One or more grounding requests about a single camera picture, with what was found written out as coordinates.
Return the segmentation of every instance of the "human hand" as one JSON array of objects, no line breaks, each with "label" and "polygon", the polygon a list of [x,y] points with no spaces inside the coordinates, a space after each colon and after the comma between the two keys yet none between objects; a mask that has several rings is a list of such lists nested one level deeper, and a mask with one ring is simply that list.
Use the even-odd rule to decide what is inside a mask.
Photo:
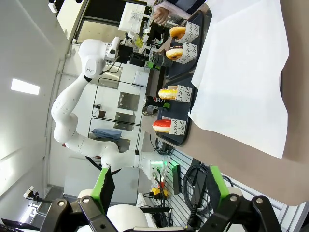
[{"label": "human hand", "polygon": [[169,10],[159,7],[153,15],[153,20],[157,24],[165,25],[168,21]]}]

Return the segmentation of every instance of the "donut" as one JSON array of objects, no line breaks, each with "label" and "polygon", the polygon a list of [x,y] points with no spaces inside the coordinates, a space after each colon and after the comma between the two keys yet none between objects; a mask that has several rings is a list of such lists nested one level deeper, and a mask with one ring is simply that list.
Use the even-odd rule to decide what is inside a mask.
[{"label": "donut", "polygon": [[157,132],[169,133],[170,124],[170,119],[157,120],[153,123],[153,129]]},{"label": "donut", "polygon": [[173,39],[180,40],[185,34],[186,27],[173,27],[169,30],[169,34]]},{"label": "donut", "polygon": [[163,88],[159,91],[159,97],[161,99],[176,99],[176,89],[166,89]]},{"label": "donut", "polygon": [[171,60],[177,60],[183,55],[183,47],[175,46],[166,51],[166,56]]}]

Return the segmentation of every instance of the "brown table surface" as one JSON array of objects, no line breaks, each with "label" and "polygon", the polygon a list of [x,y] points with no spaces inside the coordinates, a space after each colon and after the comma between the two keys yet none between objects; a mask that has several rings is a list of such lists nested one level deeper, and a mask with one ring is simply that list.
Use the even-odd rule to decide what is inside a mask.
[{"label": "brown table surface", "polygon": [[[282,159],[221,134],[202,130],[193,122],[178,150],[218,165],[221,172],[288,205],[309,200],[309,1],[281,0],[290,55],[283,69],[283,100],[288,131]],[[170,39],[164,47],[169,47]],[[155,116],[143,117],[142,129],[155,136]]]}]

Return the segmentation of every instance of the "white robotic arm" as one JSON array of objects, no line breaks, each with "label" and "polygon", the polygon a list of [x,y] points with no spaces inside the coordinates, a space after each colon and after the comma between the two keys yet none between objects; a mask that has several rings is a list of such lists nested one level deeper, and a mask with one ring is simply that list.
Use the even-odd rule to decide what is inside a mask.
[{"label": "white robotic arm", "polygon": [[52,117],[56,122],[54,138],[66,147],[84,156],[101,156],[102,167],[111,166],[112,171],[124,167],[141,168],[150,180],[158,176],[157,168],[165,167],[164,156],[153,152],[126,151],[119,153],[114,142],[96,141],[76,131],[78,118],[72,113],[84,88],[91,79],[99,76],[105,61],[115,61],[118,56],[119,38],[111,43],[85,40],[79,49],[83,71],[55,100]]}]

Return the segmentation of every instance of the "person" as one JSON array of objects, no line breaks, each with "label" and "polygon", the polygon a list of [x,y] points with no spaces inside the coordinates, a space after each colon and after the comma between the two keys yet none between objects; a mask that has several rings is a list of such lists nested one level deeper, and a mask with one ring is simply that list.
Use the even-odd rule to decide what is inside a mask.
[{"label": "person", "polygon": [[153,20],[158,24],[166,24],[169,15],[176,15],[183,19],[188,19],[205,0],[144,0],[154,7]]}]

